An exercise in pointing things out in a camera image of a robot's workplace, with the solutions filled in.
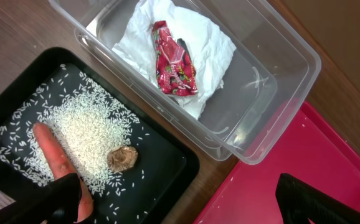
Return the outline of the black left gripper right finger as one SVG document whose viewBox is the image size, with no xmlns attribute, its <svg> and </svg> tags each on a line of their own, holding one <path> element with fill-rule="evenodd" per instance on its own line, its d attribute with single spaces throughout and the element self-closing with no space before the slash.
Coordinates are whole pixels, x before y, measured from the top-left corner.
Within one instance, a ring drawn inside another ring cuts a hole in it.
<svg viewBox="0 0 360 224">
<path fill-rule="evenodd" d="M 284 224 L 360 224 L 360 212 L 287 173 L 275 196 Z"/>
</svg>

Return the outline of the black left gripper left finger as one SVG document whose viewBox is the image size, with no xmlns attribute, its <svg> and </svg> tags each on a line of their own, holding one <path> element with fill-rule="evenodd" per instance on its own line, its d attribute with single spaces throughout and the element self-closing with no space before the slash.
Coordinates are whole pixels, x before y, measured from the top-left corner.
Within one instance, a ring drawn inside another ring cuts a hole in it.
<svg viewBox="0 0 360 224">
<path fill-rule="evenodd" d="M 77 174 L 67 174 L 0 209 L 0 223 L 75 223 L 82 197 Z"/>
</svg>

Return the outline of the orange food piece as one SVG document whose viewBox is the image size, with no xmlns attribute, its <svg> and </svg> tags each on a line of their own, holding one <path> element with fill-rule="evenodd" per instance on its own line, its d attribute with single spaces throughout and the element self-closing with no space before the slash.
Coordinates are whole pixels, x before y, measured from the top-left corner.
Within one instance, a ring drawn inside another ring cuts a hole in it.
<svg viewBox="0 0 360 224">
<path fill-rule="evenodd" d="M 78 174 L 71 160 L 46 124 L 35 123 L 32 129 L 55 180 L 67 174 Z M 77 217 L 77 223 L 80 223 L 93 213 L 93 199 L 80 176 L 78 176 L 78 179 L 82 190 Z"/>
</svg>

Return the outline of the brown food scrap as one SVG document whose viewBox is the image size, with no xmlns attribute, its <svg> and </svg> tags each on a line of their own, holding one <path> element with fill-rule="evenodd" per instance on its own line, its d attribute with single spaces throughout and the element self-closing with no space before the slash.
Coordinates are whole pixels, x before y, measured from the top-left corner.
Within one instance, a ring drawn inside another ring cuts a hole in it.
<svg viewBox="0 0 360 224">
<path fill-rule="evenodd" d="M 107 154 L 107 165 L 112 172 L 123 172 L 135 166 L 138 151 L 133 146 L 118 146 Z"/>
</svg>

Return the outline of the pile of rice grains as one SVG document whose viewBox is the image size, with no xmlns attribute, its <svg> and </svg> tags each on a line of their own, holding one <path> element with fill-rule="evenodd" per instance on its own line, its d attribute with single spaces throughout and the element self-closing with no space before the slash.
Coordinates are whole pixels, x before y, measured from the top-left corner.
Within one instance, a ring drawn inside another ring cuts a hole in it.
<svg viewBox="0 0 360 224">
<path fill-rule="evenodd" d="M 71 63 L 57 67 L 0 124 L 0 163 L 44 187 L 54 179 L 33 133 L 46 124 L 95 201 L 95 223 L 140 223 L 148 214 L 143 171 L 113 171 L 107 155 L 143 137 L 139 117 Z"/>
</svg>

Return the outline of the red candy wrapper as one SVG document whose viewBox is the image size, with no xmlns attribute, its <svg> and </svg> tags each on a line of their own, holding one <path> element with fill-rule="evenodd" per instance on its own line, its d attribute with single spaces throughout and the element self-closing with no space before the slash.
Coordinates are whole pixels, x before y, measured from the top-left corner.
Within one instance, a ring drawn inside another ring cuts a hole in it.
<svg viewBox="0 0 360 224">
<path fill-rule="evenodd" d="M 166 21 L 153 24 L 158 88 L 166 95 L 198 94 L 196 69 L 185 41 L 174 39 Z"/>
</svg>

